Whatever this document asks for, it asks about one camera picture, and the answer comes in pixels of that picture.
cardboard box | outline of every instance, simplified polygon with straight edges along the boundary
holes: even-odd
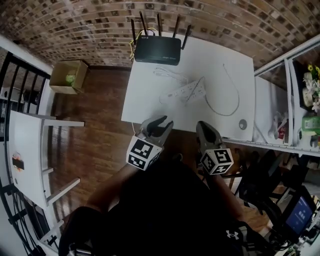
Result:
[[[82,85],[86,77],[88,66],[81,60],[65,60],[55,64],[49,86],[60,94],[77,94],[83,92]],[[71,86],[66,81],[67,75],[75,75],[75,80]]]

black metal rack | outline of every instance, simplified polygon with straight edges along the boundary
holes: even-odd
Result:
[[[7,95],[7,100],[6,100],[6,105],[5,105],[5,114],[4,114],[4,127],[3,127],[3,142],[4,142],[4,154],[5,154],[4,158],[5,158],[5,167],[6,167],[6,173],[7,173],[7,178],[8,178],[8,185],[3,186],[3,183],[0,179],[0,198],[2,200],[4,209],[8,215],[8,221],[10,222],[10,224],[13,226],[13,228],[17,232],[18,236],[20,237],[20,239],[23,243],[24,249],[26,251],[26,254],[32,255],[32,256],[39,256],[39,255],[45,255],[45,254],[42,251],[42,249],[33,240],[32,236],[28,230],[28,227],[26,225],[25,216],[26,215],[29,216],[29,219],[30,219],[32,226],[33,226],[33,230],[34,230],[35,235],[38,239],[40,239],[42,236],[44,236],[45,233],[47,233],[49,231],[49,226],[48,226],[48,223],[47,223],[47,220],[45,218],[44,213],[43,213],[43,217],[41,217],[40,216],[41,214],[39,214],[36,210],[36,206],[33,203],[29,204],[27,202],[27,200],[25,199],[25,197],[23,196],[23,194],[13,184],[10,169],[9,169],[9,162],[8,162],[7,141],[9,138],[9,129],[8,129],[9,122],[10,122],[9,112],[11,109],[12,91],[13,91],[13,88],[14,88],[14,85],[16,82],[16,78],[17,78],[17,74],[18,74],[19,69],[20,68],[25,69],[25,73],[23,76],[20,94],[19,94],[18,101],[17,101],[16,108],[15,108],[16,111],[22,111],[22,112],[24,111],[24,106],[21,107],[21,99],[22,99],[22,94],[24,91],[24,87],[25,87],[25,84],[27,81],[28,74],[34,73],[34,79],[31,84],[31,92],[30,92],[30,96],[29,96],[28,102],[27,102],[26,113],[29,113],[29,111],[30,111],[31,94],[34,91],[36,81],[39,77],[42,78],[40,92],[37,97],[37,105],[36,105],[35,114],[38,114],[38,111],[39,111],[40,100],[41,100],[41,96],[42,96],[42,92],[44,89],[46,79],[49,80],[51,76],[49,74],[47,74],[46,72],[32,66],[31,64],[17,58],[11,52],[8,52],[5,57],[4,62],[2,64],[2,68],[0,70],[0,90],[3,86],[5,76],[6,76],[6,73],[7,73],[7,70],[8,70],[10,63],[15,64],[16,68],[15,68],[15,71],[14,71],[14,74],[12,77],[12,81],[11,81],[11,85],[9,88],[9,92]],[[12,196],[13,209],[14,209],[13,213],[9,207],[6,195]],[[18,222],[20,223],[23,234],[19,228]],[[30,243],[28,241],[28,238],[27,238],[25,231],[28,234]],[[55,243],[55,240],[56,240],[56,237],[52,237],[52,239],[49,241],[49,244]]]

white power strip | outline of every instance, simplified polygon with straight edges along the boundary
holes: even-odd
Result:
[[[206,95],[204,79],[193,81],[176,90],[170,91],[160,96],[161,103],[180,100],[184,104],[192,103]]]

white desk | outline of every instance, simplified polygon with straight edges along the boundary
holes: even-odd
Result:
[[[162,33],[172,37],[171,33]],[[183,42],[184,36],[176,35]],[[173,78],[156,76],[156,67],[164,67],[174,73],[188,77],[189,82],[205,77],[205,90],[209,103],[221,116],[214,113],[203,98],[185,106],[161,104],[160,95],[181,85]],[[122,121],[141,124],[152,115],[167,115],[168,122],[174,121],[174,129],[195,132],[198,121],[206,121],[223,137],[236,140],[252,140],[255,117],[255,78],[253,60],[239,52],[201,39],[189,37],[181,51],[179,65],[159,65],[134,61],[122,110]],[[240,120],[246,120],[247,128],[240,129]]]
[[[53,116],[10,112],[9,122],[9,159],[14,185],[31,201],[42,209],[46,209],[66,192],[76,186],[80,179],[76,178],[57,192],[46,197],[43,177],[53,168],[43,169],[43,131],[44,126],[78,126],[84,122],[55,120]],[[19,171],[13,166],[13,155],[20,155],[24,169]]]

person's arm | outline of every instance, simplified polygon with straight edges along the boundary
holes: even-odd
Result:
[[[119,195],[124,183],[139,171],[138,168],[126,164],[120,171],[102,183],[89,197],[86,206],[102,213],[108,212],[119,202]]]
[[[220,175],[208,175],[207,173],[205,179],[210,190],[217,193],[218,197],[220,197],[221,203],[224,204],[229,214],[238,221],[244,222],[244,211],[235,195],[228,188],[224,179]]]

